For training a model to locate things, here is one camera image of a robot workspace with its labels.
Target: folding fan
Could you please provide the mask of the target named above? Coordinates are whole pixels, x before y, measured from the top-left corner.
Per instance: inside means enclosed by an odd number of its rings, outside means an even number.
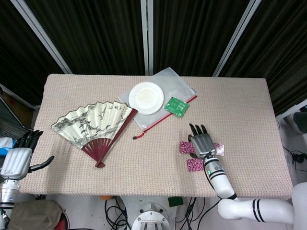
[[[51,128],[97,161],[96,167],[102,168],[102,159],[137,112],[125,103],[97,102],[70,111]]]

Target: red zipper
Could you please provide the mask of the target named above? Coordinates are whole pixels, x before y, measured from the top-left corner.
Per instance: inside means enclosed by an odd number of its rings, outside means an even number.
[[[186,103],[190,103],[191,101],[193,101],[195,98],[197,98],[197,95],[194,95],[193,97],[191,97],[190,99],[188,99],[186,101]],[[144,134],[151,128],[155,127],[157,124],[159,124],[161,121],[163,121],[164,119],[166,119],[167,117],[171,116],[171,113],[166,114],[164,117],[162,117],[161,119],[159,119],[158,121],[156,121],[155,123],[153,123],[151,126],[149,126],[148,128],[144,129],[144,131],[142,132],[141,135],[138,136],[134,136],[132,139],[136,140],[138,138],[141,138],[144,136]]]

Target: white plate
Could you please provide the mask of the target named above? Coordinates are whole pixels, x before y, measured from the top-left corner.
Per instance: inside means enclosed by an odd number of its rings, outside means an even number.
[[[152,82],[142,82],[132,88],[128,97],[130,107],[139,114],[150,115],[157,112],[164,101],[162,89]]]

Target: cable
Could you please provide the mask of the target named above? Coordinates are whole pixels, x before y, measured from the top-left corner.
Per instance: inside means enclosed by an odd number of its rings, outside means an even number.
[[[191,199],[190,199],[190,201],[189,201],[189,205],[188,205],[188,208],[187,208],[187,211],[186,211],[186,213],[185,213],[185,217],[181,220],[181,221],[176,221],[176,219],[175,219],[175,229],[176,229],[176,223],[181,223],[181,222],[183,222],[183,224],[182,224],[182,226],[181,226],[181,228],[180,228],[180,230],[182,230],[183,229],[183,227],[185,226],[185,224],[187,223],[187,225],[188,225],[188,230],[192,230],[192,228],[191,228],[191,220],[189,219],[189,216],[192,214],[192,218],[193,218],[193,208],[194,208],[194,205],[195,205],[195,203],[196,203],[196,197],[194,198],[194,200],[193,200],[193,202],[192,202],[192,197],[191,197]]]
[[[297,169],[297,168],[296,168],[296,162],[303,163],[304,158],[307,159],[307,154],[306,154],[306,153],[301,152],[301,151],[298,151],[298,150],[290,151],[290,150],[287,149],[285,146],[283,146],[283,149],[286,150],[288,153],[291,154],[291,156],[292,156],[292,164],[294,164],[295,170],[307,172],[307,170]]]
[[[128,224],[128,216],[127,216],[127,210],[126,207],[125,209],[122,209],[118,203],[117,197],[115,197],[115,202],[116,205],[114,206],[110,206],[107,208],[107,200],[105,201],[105,215],[106,215],[106,220],[109,224],[109,226],[111,227],[112,230],[116,230],[119,227],[125,227],[124,230],[127,229],[127,227],[129,229],[131,229],[130,225]],[[118,209],[121,214],[117,216],[117,219],[115,221],[111,220],[111,218],[109,217],[109,210],[114,208],[115,209],[115,213],[116,210]]]
[[[195,219],[191,218],[191,222],[196,221],[201,216],[203,210],[205,209],[205,204],[206,204],[206,198],[203,199],[203,206],[202,206],[202,210],[201,210],[200,214]]]
[[[202,218],[203,218],[211,209],[213,209],[215,206],[217,206],[217,204],[218,204],[221,200],[222,200],[222,199],[220,199],[218,202],[216,202],[215,205],[213,205],[211,208],[209,208],[209,209],[201,216],[201,219],[200,219],[200,221],[198,222],[197,230],[200,229],[200,224],[201,224]]]

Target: pink sachet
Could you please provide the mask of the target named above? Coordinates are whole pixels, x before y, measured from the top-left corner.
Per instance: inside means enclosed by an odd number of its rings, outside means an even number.
[[[224,144],[214,143],[214,147],[216,149],[217,156],[224,156]],[[179,145],[180,153],[195,153],[193,144],[188,141],[181,141]]]
[[[203,171],[203,160],[199,158],[187,159],[189,172]]]

